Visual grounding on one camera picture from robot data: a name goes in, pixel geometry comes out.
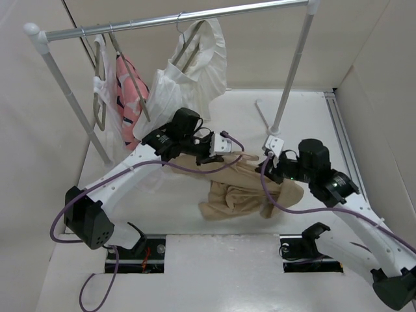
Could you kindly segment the beige t shirt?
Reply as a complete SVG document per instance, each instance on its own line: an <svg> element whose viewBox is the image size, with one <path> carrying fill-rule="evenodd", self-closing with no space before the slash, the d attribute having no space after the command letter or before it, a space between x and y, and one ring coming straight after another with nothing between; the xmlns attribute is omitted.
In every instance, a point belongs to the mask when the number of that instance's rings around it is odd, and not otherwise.
<svg viewBox="0 0 416 312"><path fill-rule="evenodd" d="M172 161L188 169L186 172L173 168L174 173L211 182L207 200L198 204L204 219L226 220L253 213L270 219L279 213L280 210L267 199L253 161L243 161L241 154L236 152L224 156L224 162L201 166L197 166L195 158L190 155L180 155Z"/></svg>

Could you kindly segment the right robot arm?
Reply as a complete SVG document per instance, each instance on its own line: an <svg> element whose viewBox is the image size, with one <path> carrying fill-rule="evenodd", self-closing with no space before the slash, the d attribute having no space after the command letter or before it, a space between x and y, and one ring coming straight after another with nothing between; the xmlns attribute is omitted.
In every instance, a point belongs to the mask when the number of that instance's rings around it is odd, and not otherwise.
<svg viewBox="0 0 416 312"><path fill-rule="evenodd" d="M395 235L360 196L358 186L344 173L332 168L328 148L314 138L298 145L295 159L287 157L284 141L268 136L263 145L266 159L257 167L261 184L306 183L310 193L323 204L299 214L332 212L362 241L364 248L341 243L334 231L317 222L302 232L300 247L309 256L327 255L359 274L377 297L399 311L415 299L415 247Z"/></svg>

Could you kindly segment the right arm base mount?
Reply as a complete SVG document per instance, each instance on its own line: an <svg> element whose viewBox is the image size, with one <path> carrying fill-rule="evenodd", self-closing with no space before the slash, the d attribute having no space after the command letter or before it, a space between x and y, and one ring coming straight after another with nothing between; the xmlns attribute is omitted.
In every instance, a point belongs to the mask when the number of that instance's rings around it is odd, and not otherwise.
<svg viewBox="0 0 416 312"><path fill-rule="evenodd" d="M309 226L301 234L279 236L279 255L283 260L284 273L343 273L340 262L320 253L316 240L330 228L321 222Z"/></svg>

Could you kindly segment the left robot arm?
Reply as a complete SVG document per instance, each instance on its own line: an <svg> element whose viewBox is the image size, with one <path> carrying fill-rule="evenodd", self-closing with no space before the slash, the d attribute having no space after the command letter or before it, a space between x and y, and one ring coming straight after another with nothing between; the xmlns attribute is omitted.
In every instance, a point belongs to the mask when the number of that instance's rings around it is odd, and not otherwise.
<svg viewBox="0 0 416 312"><path fill-rule="evenodd" d="M182 153L196 165L223 162L231 152L232 142L225 132L211 131L196 136L202 128L200 115L181 108L173 119L152 130L120 164L85 190L72 187L65 195L65 225L90 249L116 245L129 257L144 252L145 236L136 226L116 225L110 216L117 203L139 181L160 169Z"/></svg>

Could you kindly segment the beige wooden hanger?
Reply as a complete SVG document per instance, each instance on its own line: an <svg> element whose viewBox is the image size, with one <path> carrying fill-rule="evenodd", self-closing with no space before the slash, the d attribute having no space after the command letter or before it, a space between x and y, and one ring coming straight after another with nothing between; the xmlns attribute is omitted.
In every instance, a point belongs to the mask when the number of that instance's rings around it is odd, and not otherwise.
<svg viewBox="0 0 416 312"><path fill-rule="evenodd" d="M256 156L256 155L250 155L250 154L243 153L240 156L242 157L241 159L243 161L258 161L259 160L259 156Z"/></svg>

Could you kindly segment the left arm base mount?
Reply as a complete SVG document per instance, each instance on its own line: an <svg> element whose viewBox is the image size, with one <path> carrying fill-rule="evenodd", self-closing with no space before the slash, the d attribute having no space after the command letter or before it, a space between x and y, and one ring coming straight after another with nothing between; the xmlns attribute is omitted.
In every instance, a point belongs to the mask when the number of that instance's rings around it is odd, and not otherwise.
<svg viewBox="0 0 416 312"><path fill-rule="evenodd" d="M147 235L131 222L127 223L140 234L138 248L127 250L117 247L119 274L163 274L166 235Z"/></svg>

